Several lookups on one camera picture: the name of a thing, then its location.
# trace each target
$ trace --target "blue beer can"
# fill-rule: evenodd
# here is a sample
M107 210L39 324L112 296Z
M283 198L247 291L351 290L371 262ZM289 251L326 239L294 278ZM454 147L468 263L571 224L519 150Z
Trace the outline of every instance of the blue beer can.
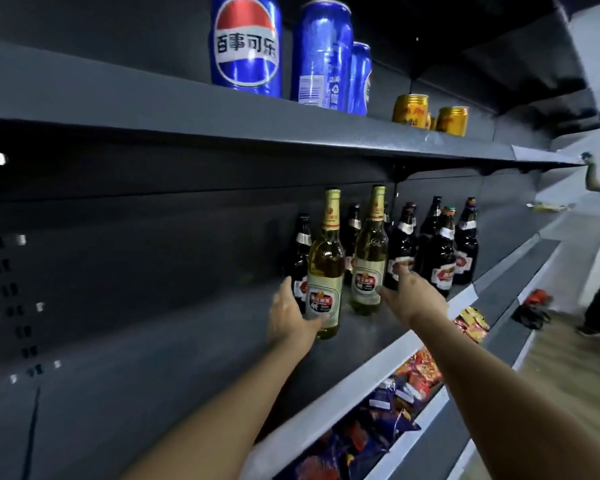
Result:
M208 40L211 81L279 98L281 33L277 0L213 0Z
M353 42L351 55L351 83L347 112L367 115L371 88L371 49L366 43Z
M294 29L291 99L346 111L353 28L351 10L336 0L313 0L302 7Z

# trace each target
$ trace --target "shoe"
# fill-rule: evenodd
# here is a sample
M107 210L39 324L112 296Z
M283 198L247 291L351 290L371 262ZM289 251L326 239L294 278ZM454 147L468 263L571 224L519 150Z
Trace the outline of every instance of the shoe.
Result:
M583 337L600 337L600 331L594 330L586 325L582 325L576 328L576 333Z

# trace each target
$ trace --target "pepsi logo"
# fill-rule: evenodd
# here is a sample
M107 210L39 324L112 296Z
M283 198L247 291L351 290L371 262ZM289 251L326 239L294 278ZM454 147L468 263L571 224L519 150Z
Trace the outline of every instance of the pepsi logo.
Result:
M222 77L245 88L273 79L280 64L280 38L272 14L259 0L226 0L213 30Z

